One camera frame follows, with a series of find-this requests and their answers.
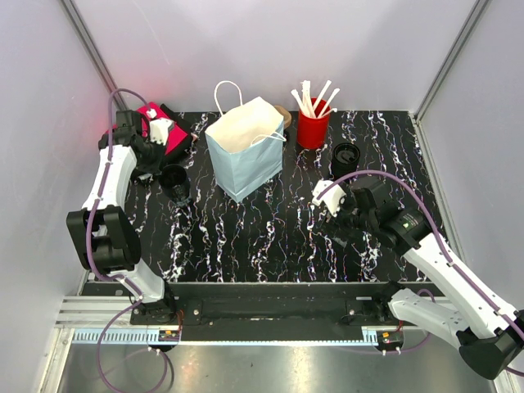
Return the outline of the black coffee cup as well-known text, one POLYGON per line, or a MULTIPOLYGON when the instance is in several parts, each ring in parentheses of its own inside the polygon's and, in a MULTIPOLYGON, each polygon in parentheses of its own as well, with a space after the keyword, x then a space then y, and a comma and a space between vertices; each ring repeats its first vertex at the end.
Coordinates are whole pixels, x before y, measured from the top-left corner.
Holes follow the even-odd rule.
POLYGON ((191 200, 190 182, 180 165, 167 165, 161 171, 159 184, 164 194, 176 205, 186 206, 191 200))

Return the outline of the light blue paper bag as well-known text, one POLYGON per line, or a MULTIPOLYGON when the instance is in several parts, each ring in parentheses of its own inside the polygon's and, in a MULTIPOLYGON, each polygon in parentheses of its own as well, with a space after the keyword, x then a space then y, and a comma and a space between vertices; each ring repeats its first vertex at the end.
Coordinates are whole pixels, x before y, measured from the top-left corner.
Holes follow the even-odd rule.
POLYGON ((214 100, 219 118, 205 131, 206 142, 217 185, 236 203, 282 171, 284 117, 278 110, 256 97, 224 112, 215 85, 214 100))

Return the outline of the brown pulp cup carrier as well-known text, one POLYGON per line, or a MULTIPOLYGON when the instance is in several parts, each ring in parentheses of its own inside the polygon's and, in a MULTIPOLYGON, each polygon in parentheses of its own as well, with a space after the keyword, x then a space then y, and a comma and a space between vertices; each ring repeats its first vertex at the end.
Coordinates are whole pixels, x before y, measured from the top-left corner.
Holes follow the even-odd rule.
POLYGON ((292 122, 292 116, 291 113, 286 110, 283 106, 280 105, 274 105, 274 108, 277 110, 277 112, 282 115, 283 121, 284 121, 284 128, 287 129, 292 122))

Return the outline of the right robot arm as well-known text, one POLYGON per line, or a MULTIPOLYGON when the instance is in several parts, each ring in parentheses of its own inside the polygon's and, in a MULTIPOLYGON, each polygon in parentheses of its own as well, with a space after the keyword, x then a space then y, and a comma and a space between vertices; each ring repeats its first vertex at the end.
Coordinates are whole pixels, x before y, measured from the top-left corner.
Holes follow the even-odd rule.
POLYGON ((422 270, 452 307, 392 282, 373 298, 374 319, 385 325, 395 319, 414 324, 453 346, 476 374, 496 379, 523 351, 523 312, 489 289, 452 252, 420 199, 415 208, 401 207, 386 179, 412 192, 392 174, 362 170, 318 181, 312 202, 326 206, 339 228, 374 236, 422 270))

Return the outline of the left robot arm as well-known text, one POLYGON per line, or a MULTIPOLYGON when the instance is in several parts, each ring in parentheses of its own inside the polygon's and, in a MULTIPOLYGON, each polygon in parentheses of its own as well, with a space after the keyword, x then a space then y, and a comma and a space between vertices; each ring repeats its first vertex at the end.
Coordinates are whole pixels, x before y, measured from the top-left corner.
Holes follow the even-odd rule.
POLYGON ((67 215, 66 226, 87 271, 103 282, 122 284, 140 314, 167 324, 177 313, 174 295, 142 259, 141 242, 124 203, 132 176, 160 172, 174 122, 151 107, 117 111, 112 123, 98 142, 100 161, 92 190, 82 208, 67 215))

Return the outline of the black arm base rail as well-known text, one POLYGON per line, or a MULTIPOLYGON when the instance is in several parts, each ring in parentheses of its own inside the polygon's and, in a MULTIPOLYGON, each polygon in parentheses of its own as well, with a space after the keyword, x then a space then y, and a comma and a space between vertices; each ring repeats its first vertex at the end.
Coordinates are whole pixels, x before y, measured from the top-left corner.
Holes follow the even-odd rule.
POLYGON ((349 341, 362 327, 396 328, 376 297, 386 283, 177 283, 171 285, 181 317, 134 312, 133 325, 182 324, 185 342, 279 344, 349 341))

